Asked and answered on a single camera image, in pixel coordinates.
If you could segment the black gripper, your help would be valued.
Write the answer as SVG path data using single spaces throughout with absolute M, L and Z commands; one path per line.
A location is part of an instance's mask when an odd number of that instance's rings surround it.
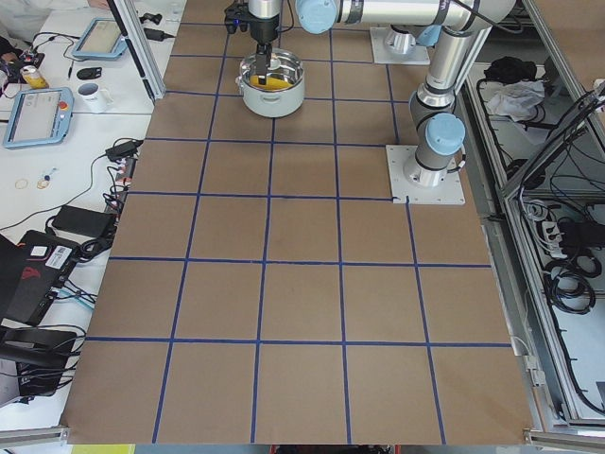
M 248 11 L 251 15 L 249 25 L 256 46 L 256 76 L 260 85 L 266 84 L 266 70 L 271 66 L 272 42 L 278 36 L 280 0 L 250 0 Z

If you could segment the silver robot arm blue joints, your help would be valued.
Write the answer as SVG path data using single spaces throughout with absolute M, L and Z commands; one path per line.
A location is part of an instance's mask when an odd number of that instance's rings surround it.
M 336 23 L 441 26 L 424 82 L 409 101 L 418 133 L 416 161 L 427 170 L 446 169 L 460 150 L 465 127 L 453 114 L 455 85 L 476 34 L 496 26 L 512 1 L 298 1 L 302 27 L 321 34 Z

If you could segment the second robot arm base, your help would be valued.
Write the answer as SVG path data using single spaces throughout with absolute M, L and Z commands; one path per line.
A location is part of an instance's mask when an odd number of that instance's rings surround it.
M 409 57 L 413 52 L 425 51 L 436 44 L 441 26 L 391 25 L 384 40 L 386 49 L 394 55 Z

